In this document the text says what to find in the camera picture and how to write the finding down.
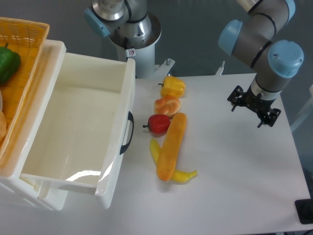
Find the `left grey robot arm base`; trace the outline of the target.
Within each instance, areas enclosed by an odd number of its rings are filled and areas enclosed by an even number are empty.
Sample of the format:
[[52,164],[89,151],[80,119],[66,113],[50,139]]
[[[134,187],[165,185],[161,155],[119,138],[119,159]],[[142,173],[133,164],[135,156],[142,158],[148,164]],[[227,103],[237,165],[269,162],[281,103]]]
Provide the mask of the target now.
[[137,78],[155,77],[155,45],[161,25],[148,11],[146,0],[93,0],[84,17],[98,36],[114,44],[119,61],[135,60]]

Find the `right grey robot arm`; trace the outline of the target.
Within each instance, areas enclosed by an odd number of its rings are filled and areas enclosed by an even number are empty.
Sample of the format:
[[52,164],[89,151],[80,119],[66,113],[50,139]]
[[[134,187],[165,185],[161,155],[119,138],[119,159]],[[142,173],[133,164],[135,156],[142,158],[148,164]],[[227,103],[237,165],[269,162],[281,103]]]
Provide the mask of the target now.
[[228,97],[234,108],[247,107],[263,123],[280,114],[271,107],[274,100],[297,74],[304,61],[304,52],[295,42],[273,37],[292,19],[292,0],[240,0],[249,20],[230,21],[221,32],[218,45],[256,72],[247,91],[237,86]]

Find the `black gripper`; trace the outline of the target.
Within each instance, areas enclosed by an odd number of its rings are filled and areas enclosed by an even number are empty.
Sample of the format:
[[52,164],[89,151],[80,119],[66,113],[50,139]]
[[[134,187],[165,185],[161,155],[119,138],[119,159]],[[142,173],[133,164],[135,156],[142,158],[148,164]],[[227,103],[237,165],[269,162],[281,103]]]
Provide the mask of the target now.
[[252,90],[244,90],[241,86],[236,86],[232,93],[228,96],[227,101],[231,103],[233,112],[236,107],[247,107],[254,112],[260,119],[258,128],[262,125],[272,127],[279,115],[281,114],[280,109],[271,108],[273,100],[263,100],[261,93],[255,95]]

